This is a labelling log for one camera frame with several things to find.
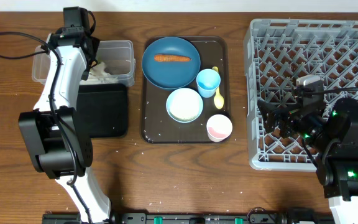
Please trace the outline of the white napkin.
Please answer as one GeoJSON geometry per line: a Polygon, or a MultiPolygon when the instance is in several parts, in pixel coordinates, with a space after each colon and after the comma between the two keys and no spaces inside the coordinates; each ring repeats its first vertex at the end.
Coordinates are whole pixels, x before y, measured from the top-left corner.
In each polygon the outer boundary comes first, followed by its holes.
{"type": "Polygon", "coordinates": [[[100,85],[100,84],[114,84],[117,83],[117,78],[106,72],[107,65],[100,62],[93,67],[87,80],[80,81],[80,85],[100,85]]]}

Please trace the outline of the pink cup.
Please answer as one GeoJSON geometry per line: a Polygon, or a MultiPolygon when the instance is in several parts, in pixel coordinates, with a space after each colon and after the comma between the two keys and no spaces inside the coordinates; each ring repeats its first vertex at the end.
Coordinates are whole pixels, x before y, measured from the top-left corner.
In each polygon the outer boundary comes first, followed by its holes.
{"type": "Polygon", "coordinates": [[[207,121],[206,129],[212,142],[221,142],[231,135],[233,126],[227,116],[216,114],[207,121]]]}

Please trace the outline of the light blue cup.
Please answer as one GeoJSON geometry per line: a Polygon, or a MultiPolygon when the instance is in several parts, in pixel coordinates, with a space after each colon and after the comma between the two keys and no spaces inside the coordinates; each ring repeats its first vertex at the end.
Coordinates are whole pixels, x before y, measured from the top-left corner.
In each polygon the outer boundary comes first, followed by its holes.
{"type": "Polygon", "coordinates": [[[203,98],[212,97],[221,82],[221,77],[218,72],[213,69],[204,69],[196,76],[196,84],[198,93],[203,98]]]}

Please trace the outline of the orange carrot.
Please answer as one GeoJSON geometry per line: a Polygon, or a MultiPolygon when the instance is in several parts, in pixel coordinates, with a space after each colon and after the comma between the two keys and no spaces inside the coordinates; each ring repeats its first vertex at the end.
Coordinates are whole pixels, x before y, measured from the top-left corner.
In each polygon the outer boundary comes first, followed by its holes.
{"type": "Polygon", "coordinates": [[[156,62],[190,62],[191,58],[182,55],[155,54],[154,60],[156,62]]]}

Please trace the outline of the light blue rice bowl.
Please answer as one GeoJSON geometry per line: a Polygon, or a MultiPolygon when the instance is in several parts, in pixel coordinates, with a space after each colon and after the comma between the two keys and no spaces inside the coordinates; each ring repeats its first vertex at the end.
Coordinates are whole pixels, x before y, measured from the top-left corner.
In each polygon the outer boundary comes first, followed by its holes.
{"type": "Polygon", "coordinates": [[[176,122],[190,123],[201,115],[203,99],[191,88],[179,88],[169,94],[166,111],[176,122]]]}

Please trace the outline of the dark blue plate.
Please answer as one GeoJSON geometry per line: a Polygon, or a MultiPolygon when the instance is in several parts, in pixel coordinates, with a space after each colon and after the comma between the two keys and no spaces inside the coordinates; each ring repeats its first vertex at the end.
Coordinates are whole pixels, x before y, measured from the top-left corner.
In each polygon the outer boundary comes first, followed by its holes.
{"type": "Polygon", "coordinates": [[[174,90],[189,85],[201,68],[201,59],[196,47],[179,37],[162,37],[153,41],[142,56],[142,71],[153,85],[174,90]],[[158,62],[156,55],[187,57],[188,62],[158,62]]]}

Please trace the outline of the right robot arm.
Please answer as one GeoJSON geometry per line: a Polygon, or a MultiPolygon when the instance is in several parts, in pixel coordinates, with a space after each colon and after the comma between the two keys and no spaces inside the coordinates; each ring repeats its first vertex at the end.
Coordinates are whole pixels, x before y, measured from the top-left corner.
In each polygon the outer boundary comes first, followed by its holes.
{"type": "Polygon", "coordinates": [[[264,129],[279,128],[282,138],[298,134],[302,146],[318,152],[312,157],[316,175],[336,223],[358,223],[358,100],[337,100],[323,119],[323,97],[312,96],[278,108],[258,101],[264,129]]]}

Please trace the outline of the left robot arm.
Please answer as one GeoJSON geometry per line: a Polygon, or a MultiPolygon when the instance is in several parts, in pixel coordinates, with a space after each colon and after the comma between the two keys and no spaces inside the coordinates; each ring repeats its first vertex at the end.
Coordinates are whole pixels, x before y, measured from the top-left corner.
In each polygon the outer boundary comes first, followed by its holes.
{"type": "Polygon", "coordinates": [[[93,146],[76,111],[80,82],[88,78],[99,45],[92,16],[82,7],[64,8],[64,26],[44,42],[50,58],[44,90],[33,110],[19,115],[19,129],[35,170],[66,190],[81,222],[107,223],[111,202],[91,169],[93,146]]]}

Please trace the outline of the grey dishwasher rack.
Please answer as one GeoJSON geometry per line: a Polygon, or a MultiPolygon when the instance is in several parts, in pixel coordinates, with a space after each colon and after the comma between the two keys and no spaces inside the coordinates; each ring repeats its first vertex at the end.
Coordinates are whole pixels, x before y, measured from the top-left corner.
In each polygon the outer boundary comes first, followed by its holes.
{"type": "Polygon", "coordinates": [[[313,172],[299,136],[266,133],[257,107],[295,103],[295,80],[317,75],[327,118],[341,98],[358,100],[358,21],[254,19],[244,37],[249,164],[256,170],[313,172]]]}

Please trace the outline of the clear plastic bin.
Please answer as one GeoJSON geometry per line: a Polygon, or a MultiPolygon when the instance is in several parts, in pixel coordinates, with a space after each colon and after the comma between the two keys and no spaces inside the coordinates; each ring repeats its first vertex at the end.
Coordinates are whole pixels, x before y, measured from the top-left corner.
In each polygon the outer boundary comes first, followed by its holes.
{"type": "MultiPolygon", "coordinates": [[[[135,58],[133,43],[129,40],[101,41],[97,51],[98,64],[107,65],[106,72],[117,78],[117,83],[127,87],[135,83],[135,58]]],[[[45,54],[36,55],[32,64],[32,79],[45,84],[50,67],[50,57],[45,54]]]]}

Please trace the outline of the yellow plastic spoon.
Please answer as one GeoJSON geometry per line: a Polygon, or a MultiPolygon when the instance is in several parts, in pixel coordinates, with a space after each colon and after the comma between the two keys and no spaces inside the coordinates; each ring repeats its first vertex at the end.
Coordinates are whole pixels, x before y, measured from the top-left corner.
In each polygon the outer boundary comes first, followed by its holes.
{"type": "Polygon", "coordinates": [[[214,105],[217,109],[222,109],[224,106],[224,98],[223,96],[220,94],[220,89],[219,89],[219,85],[221,82],[221,77],[219,75],[219,68],[218,67],[212,67],[212,70],[215,71],[215,75],[214,75],[214,82],[213,82],[213,86],[215,88],[215,96],[213,98],[214,100],[214,105]]]}

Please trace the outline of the black tray bin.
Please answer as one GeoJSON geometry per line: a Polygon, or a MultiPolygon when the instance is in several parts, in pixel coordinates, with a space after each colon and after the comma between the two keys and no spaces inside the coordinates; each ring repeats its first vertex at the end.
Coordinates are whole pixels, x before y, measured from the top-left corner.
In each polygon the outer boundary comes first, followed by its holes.
{"type": "Polygon", "coordinates": [[[126,135],[129,101],[125,85],[81,85],[76,108],[91,138],[120,138],[126,135]]]}

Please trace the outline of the dark brown serving tray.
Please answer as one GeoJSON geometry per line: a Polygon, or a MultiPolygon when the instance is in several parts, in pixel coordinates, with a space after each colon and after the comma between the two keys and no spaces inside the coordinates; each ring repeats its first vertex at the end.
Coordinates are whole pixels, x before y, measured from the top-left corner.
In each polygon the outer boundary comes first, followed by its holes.
{"type": "Polygon", "coordinates": [[[142,117],[140,132],[142,138],[152,144],[186,144],[210,143],[207,135],[207,120],[215,114],[231,116],[229,92],[229,72],[225,41],[216,36],[181,36],[190,43],[200,55],[200,69],[218,67],[221,77],[220,93],[224,98],[224,106],[217,109],[213,98],[203,99],[203,111],[190,123],[179,123],[172,119],[166,102],[173,91],[155,86],[146,77],[142,85],[142,117]]]}

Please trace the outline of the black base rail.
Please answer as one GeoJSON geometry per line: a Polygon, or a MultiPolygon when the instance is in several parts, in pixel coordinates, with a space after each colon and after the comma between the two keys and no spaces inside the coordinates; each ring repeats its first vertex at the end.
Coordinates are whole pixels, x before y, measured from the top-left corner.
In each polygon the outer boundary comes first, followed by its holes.
{"type": "Polygon", "coordinates": [[[253,211],[248,215],[151,215],[124,213],[115,215],[103,223],[117,224],[332,224],[330,215],[318,215],[312,210],[294,209],[284,213],[268,214],[253,211]]]}

